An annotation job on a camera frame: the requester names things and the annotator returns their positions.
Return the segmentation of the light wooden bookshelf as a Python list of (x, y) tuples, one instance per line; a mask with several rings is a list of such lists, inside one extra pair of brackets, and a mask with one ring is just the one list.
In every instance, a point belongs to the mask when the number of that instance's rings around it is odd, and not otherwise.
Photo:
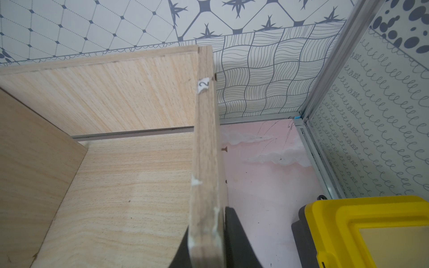
[(213, 48), (1, 69), (1, 266), (224, 268)]

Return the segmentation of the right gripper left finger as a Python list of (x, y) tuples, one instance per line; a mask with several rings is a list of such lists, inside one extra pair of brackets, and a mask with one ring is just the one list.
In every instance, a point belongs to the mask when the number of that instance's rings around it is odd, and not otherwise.
[(188, 250), (188, 231), (185, 232), (169, 268), (192, 268)]

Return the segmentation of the yellow black toolbox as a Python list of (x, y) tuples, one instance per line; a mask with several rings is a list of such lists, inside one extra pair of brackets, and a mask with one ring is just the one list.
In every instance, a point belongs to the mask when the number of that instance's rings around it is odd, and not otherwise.
[(304, 268), (429, 265), (429, 203), (417, 196), (315, 201), (291, 228)]

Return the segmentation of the pink floral table mat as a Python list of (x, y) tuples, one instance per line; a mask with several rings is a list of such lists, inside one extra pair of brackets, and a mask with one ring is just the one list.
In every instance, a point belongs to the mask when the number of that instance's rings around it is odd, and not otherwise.
[(291, 225), (324, 189), (292, 119), (221, 126), (229, 205), (265, 268), (299, 268)]

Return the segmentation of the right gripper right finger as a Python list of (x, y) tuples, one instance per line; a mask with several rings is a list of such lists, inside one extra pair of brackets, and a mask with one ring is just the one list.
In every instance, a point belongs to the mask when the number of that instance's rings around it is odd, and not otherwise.
[(225, 208), (225, 244), (227, 268), (262, 268), (236, 211)]

